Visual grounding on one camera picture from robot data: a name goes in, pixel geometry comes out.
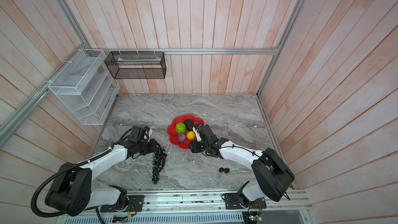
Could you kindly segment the yellow fake lemon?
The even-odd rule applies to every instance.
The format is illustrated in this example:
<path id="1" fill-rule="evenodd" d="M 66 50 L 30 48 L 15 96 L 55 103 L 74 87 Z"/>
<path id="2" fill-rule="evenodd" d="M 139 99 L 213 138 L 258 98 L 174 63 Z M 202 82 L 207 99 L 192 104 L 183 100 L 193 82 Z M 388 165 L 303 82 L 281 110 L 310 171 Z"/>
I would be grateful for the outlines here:
<path id="1" fill-rule="evenodd" d="M 193 132 L 193 131 L 189 131 L 187 134 L 186 134 L 186 136 L 187 136 L 187 139 L 189 139 L 189 140 L 195 140 L 196 139 L 196 134 Z"/>

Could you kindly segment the red flower-shaped fruit bowl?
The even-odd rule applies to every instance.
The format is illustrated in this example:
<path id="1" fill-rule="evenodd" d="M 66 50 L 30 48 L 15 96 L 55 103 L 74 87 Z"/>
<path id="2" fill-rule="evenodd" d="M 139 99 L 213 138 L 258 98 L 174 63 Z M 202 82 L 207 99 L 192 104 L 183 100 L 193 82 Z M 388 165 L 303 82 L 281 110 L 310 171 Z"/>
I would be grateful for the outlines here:
<path id="1" fill-rule="evenodd" d="M 197 140 L 193 127 L 204 125 L 203 119 L 192 114 L 176 117 L 167 128 L 169 142 L 172 145 L 179 146 L 181 149 L 189 149 L 192 141 Z"/>

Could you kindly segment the black fake grape bunch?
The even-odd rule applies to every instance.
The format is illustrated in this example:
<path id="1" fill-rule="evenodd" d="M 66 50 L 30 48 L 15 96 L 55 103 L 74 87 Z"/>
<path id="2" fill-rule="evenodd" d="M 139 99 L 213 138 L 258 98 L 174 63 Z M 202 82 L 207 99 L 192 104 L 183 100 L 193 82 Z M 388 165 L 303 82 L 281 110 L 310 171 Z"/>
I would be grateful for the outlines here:
<path id="1" fill-rule="evenodd" d="M 154 152 L 154 157 L 152 160 L 152 182 L 157 184 L 159 181 L 160 172 L 165 167 L 165 161 L 167 154 L 164 148 L 159 148 Z"/>

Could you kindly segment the purple fake fig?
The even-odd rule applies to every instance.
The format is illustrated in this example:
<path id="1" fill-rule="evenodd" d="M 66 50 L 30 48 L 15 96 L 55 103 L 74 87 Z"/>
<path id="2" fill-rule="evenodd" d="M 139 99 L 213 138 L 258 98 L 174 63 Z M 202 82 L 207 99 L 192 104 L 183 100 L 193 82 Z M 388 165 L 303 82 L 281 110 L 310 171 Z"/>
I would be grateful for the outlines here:
<path id="1" fill-rule="evenodd" d="M 186 140 L 187 140 L 187 136 L 186 136 L 184 133 L 179 133 L 179 134 L 177 135 L 177 142 L 178 142 L 179 144 L 184 143 Z"/>

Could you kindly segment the dark speckled avocado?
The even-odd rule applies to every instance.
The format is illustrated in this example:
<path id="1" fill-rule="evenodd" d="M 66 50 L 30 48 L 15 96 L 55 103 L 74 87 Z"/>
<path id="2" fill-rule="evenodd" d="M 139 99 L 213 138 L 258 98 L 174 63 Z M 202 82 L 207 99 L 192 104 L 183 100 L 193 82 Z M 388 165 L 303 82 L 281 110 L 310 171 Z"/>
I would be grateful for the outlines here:
<path id="1" fill-rule="evenodd" d="M 184 121 L 184 124 L 185 124 L 187 130 L 193 131 L 193 128 L 194 128 L 194 126 L 195 126 L 193 120 L 191 120 L 191 119 L 186 119 L 186 120 Z"/>

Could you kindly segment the two black cherries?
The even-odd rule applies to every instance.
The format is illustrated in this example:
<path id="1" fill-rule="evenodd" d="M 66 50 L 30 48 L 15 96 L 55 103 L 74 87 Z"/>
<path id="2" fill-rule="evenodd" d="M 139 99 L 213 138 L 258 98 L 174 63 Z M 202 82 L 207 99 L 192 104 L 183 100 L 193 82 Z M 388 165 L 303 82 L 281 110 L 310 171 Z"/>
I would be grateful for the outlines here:
<path id="1" fill-rule="evenodd" d="M 229 173 L 230 173 L 229 168 L 219 168 L 218 177 L 221 177 L 222 175 L 229 174 Z"/>

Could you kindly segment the green bumpy fake fruit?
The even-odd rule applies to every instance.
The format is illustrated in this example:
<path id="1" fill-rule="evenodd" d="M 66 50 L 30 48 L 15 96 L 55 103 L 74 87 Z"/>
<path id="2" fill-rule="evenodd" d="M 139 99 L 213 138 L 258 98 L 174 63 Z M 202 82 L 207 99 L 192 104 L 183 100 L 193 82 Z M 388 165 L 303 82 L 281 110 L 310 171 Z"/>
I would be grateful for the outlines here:
<path id="1" fill-rule="evenodd" d="M 175 131 L 177 134 L 184 133 L 187 131 L 186 126 L 183 122 L 179 122 L 175 125 Z"/>

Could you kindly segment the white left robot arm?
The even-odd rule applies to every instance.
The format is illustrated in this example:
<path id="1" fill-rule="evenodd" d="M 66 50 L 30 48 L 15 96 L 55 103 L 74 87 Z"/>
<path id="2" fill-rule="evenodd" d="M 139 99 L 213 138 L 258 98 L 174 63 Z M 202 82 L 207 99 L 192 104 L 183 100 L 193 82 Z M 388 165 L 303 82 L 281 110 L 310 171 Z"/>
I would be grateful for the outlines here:
<path id="1" fill-rule="evenodd" d="M 63 164 L 34 192 L 32 212 L 43 218 L 77 216 L 85 210 L 105 205 L 125 211 L 131 205 L 127 190 L 118 186 L 94 190 L 92 182 L 124 160 L 155 152 L 158 144 L 151 135 L 149 127 L 131 127 L 104 152 L 79 163 Z"/>

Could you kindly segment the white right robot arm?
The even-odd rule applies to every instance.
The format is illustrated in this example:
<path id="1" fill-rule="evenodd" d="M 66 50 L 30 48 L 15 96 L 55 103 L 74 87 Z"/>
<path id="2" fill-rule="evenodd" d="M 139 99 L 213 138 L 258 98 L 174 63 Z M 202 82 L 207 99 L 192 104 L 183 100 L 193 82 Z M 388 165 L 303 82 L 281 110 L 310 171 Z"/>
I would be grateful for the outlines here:
<path id="1" fill-rule="evenodd" d="M 193 153 L 234 161 L 251 169 L 256 177 L 255 181 L 244 183 L 238 192 L 223 196 L 227 209 L 251 208 L 265 197 L 275 202 L 282 197 L 290 199 L 287 190 L 295 177 L 275 150 L 253 150 L 217 138 L 208 125 L 194 126 L 193 132 L 197 138 L 189 145 Z"/>

